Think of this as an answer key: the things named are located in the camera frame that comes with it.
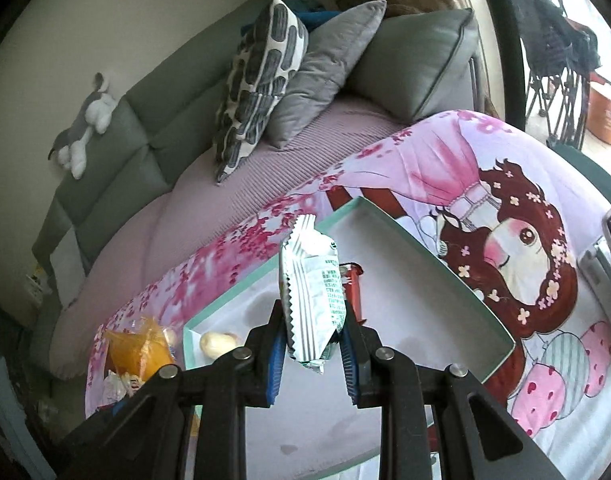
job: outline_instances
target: pink floral tablecloth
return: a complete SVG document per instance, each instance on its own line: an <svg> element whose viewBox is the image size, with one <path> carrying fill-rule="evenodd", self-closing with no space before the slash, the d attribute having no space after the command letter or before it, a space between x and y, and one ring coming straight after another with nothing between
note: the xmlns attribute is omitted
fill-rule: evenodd
<svg viewBox="0 0 611 480"><path fill-rule="evenodd" d="M473 112L444 112L346 158L150 284L98 328L86 414L101 403L105 330L144 315L187 322L276 254L297 215L321 219L359 195L505 324L517 347L487 387L564 475L597 478L611 460L611 326L575 256L601 236L608 203L551 150Z"/></svg>

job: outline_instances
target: white wrapper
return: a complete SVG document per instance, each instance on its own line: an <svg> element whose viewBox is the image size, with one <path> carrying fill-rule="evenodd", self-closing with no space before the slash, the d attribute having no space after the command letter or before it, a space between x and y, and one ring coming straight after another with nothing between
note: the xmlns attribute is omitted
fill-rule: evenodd
<svg viewBox="0 0 611 480"><path fill-rule="evenodd" d="M330 357L328 342L345 322L345 299L334 240L301 215L281 245L279 276L289 354L318 372Z"/></svg>

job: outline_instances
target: cartoon eye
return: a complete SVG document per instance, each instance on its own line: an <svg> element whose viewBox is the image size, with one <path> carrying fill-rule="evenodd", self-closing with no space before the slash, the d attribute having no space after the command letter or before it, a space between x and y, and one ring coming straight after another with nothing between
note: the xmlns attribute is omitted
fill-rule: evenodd
<svg viewBox="0 0 611 480"><path fill-rule="evenodd" d="M525 227L521 229L521 232L519 233L519 239L524 243L524 245L530 246L535 242L535 240L537 240L537 236L535 235L535 232L532 231L532 229L530 229L529 227Z"/></svg>

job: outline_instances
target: brown hair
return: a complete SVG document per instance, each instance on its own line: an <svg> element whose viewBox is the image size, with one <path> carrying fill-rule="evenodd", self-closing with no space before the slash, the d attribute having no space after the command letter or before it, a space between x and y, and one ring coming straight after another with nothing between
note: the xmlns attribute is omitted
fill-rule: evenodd
<svg viewBox="0 0 611 480"><path fill-rule="evenodd" d="M571 255L559 212L547 202L543 190L524 176L521 167L505 159L503 162L497 161L492 170L479 170L479 177L482 182L489 184L492 195L501 200L497 214L499 222L508 218L522 220L532 225L539 234L550 260L549 270L541 282L539 298L534 305L516 300L500 272L484 260L484 245L491 233L487 227L466 232L460 228L460 224L454 226L446 222L441 240L447 244L447 254L441 258L456 273L459 267L469 266L469 276L463 278L463 281L470 288L484 293L484 303L515 338L517 351L520 349L523 353L521 338L530 337L534 332L551 332L570 315L577 298L577 275L570 264ZM461 250L465 247L468 247L468 252L464 255ZM559 285L554 294L548 294L550 282ZM503 375L501 389L505 395L516 387L523 372L525 357L521 358L517 351L507 363L514 369L509 370L509 367L504 366L495 374L495 379L491 378L492 382L497 382L501 377L496 376Z"/></svg>

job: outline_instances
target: plush toy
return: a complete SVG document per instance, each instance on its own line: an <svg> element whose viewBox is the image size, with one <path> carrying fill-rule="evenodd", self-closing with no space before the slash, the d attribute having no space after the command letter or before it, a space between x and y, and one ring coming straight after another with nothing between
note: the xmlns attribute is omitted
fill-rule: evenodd
<svg viewBox="0 0 611 480"><path fill-rule="evenodd" d="M70 170L77 180L81 178L87 165L87 143L95 130L101 135L106 132L112 112L116 108L116 101L108 93L108 86L108 79L102 73L96 73L94 91L83 101L72 126L56 136L47 155L49 160L56 152L59 164Z"/></svg>

